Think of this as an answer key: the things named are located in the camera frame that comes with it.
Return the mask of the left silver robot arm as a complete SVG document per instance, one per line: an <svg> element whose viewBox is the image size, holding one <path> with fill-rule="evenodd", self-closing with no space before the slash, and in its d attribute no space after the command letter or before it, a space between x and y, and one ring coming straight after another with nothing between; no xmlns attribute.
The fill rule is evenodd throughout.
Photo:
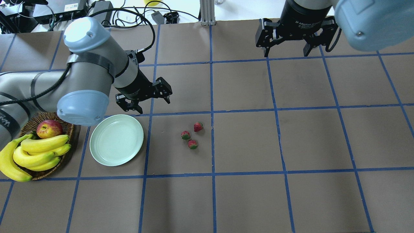
<svg viewBox="0 0 414 233"><path fill-rule="evenodd" d="M38 112L57 113L74 125L93 126L105 116L111 87L118 105L143 113L139 102L163 98L170 103L171 85L149 81L138 60L123 50L95 18L79 18L63 34L71 51L64 71L1 73L1 147L15 139Z"/></svg>

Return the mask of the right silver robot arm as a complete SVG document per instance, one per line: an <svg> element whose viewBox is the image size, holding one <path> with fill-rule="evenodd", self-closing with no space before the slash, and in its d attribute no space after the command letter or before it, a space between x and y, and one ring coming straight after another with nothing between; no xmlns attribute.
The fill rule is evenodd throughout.
<svg viewBox="0 0 414 233"><path fill-rule="evenodd" d="M413 37L412 0L287 0L278 22L259 20L256 47L268 57L272 46L305 41L304 56L325 46L331 52L341 35L359 51L376 51Z"/></svg>

